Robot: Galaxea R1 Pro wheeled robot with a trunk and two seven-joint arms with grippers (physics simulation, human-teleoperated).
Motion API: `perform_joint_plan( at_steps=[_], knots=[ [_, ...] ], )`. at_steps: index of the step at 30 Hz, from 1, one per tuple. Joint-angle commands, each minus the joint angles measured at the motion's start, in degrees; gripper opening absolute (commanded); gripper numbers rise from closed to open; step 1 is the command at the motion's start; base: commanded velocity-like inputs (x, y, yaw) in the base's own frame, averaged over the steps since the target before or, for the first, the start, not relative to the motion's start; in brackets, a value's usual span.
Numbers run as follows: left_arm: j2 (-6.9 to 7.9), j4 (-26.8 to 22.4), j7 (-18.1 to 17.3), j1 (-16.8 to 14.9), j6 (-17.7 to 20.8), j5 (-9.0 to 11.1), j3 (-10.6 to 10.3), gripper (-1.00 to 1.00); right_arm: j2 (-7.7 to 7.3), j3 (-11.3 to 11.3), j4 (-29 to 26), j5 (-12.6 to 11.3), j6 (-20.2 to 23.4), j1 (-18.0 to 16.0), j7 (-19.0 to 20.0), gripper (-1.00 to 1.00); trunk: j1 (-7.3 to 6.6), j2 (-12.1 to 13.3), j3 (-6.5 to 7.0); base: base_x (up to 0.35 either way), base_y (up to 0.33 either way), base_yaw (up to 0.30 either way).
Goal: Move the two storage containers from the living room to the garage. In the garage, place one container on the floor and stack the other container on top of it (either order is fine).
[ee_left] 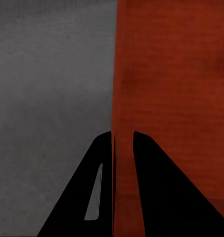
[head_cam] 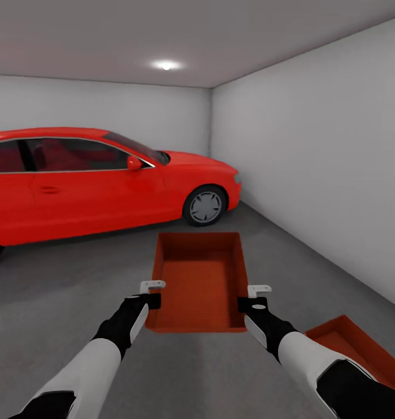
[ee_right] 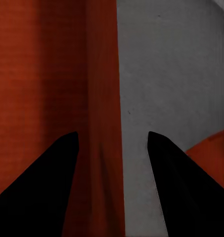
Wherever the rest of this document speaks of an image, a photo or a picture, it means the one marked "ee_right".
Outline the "storage box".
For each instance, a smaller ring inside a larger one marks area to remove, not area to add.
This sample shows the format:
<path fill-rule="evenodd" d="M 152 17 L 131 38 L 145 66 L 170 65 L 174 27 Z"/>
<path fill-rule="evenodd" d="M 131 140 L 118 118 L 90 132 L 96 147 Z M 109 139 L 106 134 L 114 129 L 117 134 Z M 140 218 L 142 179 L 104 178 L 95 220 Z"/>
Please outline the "storage box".
<path fill-rule="evenodd" d="M 126 237 L 116 0 L 0 0 L 0 195 L 74 131 L 61 237 Z"/>
<path fill-rule="evenodd" d="M 186 154 L 224 188 L 224 130 L 208 137 Z"/>

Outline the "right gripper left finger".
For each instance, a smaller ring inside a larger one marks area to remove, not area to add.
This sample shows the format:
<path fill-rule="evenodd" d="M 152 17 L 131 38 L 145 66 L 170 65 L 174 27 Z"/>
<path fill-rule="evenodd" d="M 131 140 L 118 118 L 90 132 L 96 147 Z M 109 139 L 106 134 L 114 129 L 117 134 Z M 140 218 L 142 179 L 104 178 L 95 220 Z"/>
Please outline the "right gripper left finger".
<path fill-rule="evenodd" d="M 0 237 L 61 237 L 78 152 L 61 136 L 0 195 Z"/>

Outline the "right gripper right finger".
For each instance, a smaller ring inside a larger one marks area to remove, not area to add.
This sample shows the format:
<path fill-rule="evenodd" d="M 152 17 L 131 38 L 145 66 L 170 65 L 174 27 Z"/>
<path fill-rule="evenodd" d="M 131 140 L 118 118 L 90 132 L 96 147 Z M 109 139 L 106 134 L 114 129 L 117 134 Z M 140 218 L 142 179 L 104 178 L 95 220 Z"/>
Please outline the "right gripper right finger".
<path fill-rule="evenodd" d="M 148 154 L 169 237 L 224 237 L 224 188 L 164 135 Z"/>

